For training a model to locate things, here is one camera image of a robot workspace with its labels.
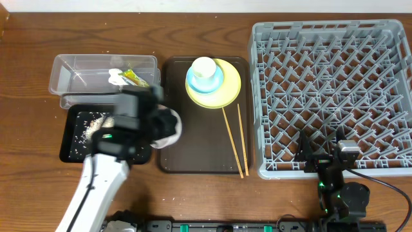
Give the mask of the white bowl with rice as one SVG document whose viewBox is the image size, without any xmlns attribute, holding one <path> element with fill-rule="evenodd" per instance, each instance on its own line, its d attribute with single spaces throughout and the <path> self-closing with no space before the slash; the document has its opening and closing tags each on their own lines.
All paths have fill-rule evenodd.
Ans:
<svg viewBox="0 0 412 232">
<path fill-rule="evenodd" d="M 164 106 L 164 105 L 159 104 L 158 109 L 159 110 L 165 110 L 165 109 L 169 109 L 169 108 Z M 182 120 L 181 120 L 179 114 L 176 111 L 174 111 L 173 109 L 170 109 L 170 111 L 171 111 L 171 114 L 177 119 L 177 123 L 174 127 L 176 133 L 174 135 L 169 136 L 169 137 L 162 138 L 162 139 L 159 139 L 159 140 L 155 140 L 151 144 L 151 147 L 154 148 L 154 149 L 159 150 L 159 149 L 162 149 L 162 148 L 165 148 L 167 146 L 170 146 L 170 145 L 174 144 L 175 142 L 178 141 L 178 139 L 180 138 L 180 136 L 182 134 Z"/>
</svg>

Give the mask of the white tissue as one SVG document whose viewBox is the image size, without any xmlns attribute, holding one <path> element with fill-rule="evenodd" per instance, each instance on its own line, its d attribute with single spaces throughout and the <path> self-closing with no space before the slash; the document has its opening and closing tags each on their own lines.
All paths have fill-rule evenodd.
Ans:
<svg viewBox="0 0 412 232">
<path fill-rule="evenodd" d="M 112 68 L 109 70 L 109 83 L 116 85 L 116 86 L 124 86 L 128 85 L 128 83 L 123 79 L 121 76 L 122 71 L 117 68 Z"/>
</svg>

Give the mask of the green yellow snack wrapper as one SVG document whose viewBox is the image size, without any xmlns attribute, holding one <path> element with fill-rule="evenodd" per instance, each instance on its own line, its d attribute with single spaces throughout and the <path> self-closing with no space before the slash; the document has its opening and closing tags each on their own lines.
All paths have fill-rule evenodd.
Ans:
<svg viewBox="0 0 412 232">
<path fill-rule="evenodd" d="M 149 87 L 149 84 L 144 79 L 140 78 L 132 69 L 121 72 L 119 76 L 121 76 L 123 80 L 125 80 L 125 82 L 128 82 L 129 84 L 144 88 Z"/>
</svg>

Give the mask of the wooden chopstick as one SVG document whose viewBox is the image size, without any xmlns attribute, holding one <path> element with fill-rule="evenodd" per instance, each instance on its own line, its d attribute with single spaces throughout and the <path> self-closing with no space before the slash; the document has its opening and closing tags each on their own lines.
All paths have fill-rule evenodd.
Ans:
<svg viewBox="0 0 412 232">
<path fill-rule="evenodd" d="M 242 145 L 242 152 L 243 152 L 243 161 L 244 161 L 244 166 L 245 166 L 245 175 L 249 176 L 247 151 L 246 151 L 246 146 L 245 146 L 246 145 L 245 136 L 244 136 L 244 131 L 243 131 L 243 123 L 242 123 L 241 110 L 240 110 L 239 103 L 237 103 L 237 109 L 238 109 L 239 130 L 240 130 L 240 135 L 241 135 L 241 145 Z"/>
<path fill-rule="evenodd" d="M 229 135 L 230 143 L 231 143 L 232 150 L 233 150 L 233 153 L 234 153 L 234 157 L 235 157 L 235 160 L 236 160 L 236 164 L 237 164 L 237 167 L 238 167 L 239 175 L 240 175 L 240 178 L 243 179 L 243 178 L 244 178 L 244 175 L 243 175 L 243 171 L 242 171 L 242 169 L 241 169 L 241 164 L 240 164 L 240 161 L 239 161 L 239 156 L 238 156 L 238 153 L 237 153 L 236 145 L 235 145 L 235 143 L 234 143 L 234 139 L 233 139 L 232 131 L 231 131 L 231 128 L 230 128 L 228 119 L 227 119 L 227 115 L 226 115 L 226 113 L 225 113 L 225 109 L 224 109 L 224 108 L 221 108 L 221 110 L 222 110 L 222 113 L 223 113 L 223 118 L 224 118 L 224 120 L 225 120 L 225 125 L 226 125 L 226 128 L 227 128 L 227 132 L 228 132 L 228 135 Z"/>
</svg>

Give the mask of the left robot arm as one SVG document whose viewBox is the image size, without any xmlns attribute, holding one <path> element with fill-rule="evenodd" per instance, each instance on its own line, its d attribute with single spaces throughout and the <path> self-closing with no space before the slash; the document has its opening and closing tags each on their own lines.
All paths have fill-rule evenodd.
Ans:
<svg viewBox="0 0 412 232">
<path fill-rule="evenodd" d="M 86 156 L 76 192 L 56 230 L 138 231 L 138 222 L 128 211 L 119 211 L 113 219 L 105 219 L 129 171 L 126 159 L 105 153 Z"/>
</svg>

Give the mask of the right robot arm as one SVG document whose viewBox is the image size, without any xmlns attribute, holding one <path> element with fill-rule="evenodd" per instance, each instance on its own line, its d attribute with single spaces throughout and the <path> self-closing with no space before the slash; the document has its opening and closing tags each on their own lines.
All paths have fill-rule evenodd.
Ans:
<svg viewBox="0 0 412 232">
<path fill-rule="evenodd" d="M 294 157 L 304 162 L 305 173 L 318 176 L 317 194 L 319 205 L 326 212 L 324 217 L 309 222 L 305 231 L 360 231 L 360 219 L 366 216 L 370 190 L 358 182 L 346 182 L 343 171 L 355 163 L 361 149 L 354 140 L 348 140 L 343 132 L 337 132 L 337 144 L 330 154 L 316 154 L 309 138 L 301 132 L 298 151 Z"/>
</svg>

